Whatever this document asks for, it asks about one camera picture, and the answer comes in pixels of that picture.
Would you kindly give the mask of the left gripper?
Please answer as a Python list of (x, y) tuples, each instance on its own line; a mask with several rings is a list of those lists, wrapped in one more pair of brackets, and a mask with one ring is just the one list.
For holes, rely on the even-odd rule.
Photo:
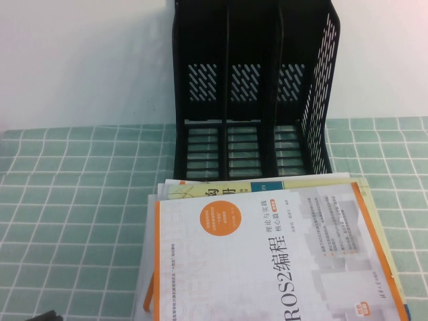
[(57, 314), (55, 310), (50, 310), (33, 317), (31, 321), (62, 321), (62, 316)]

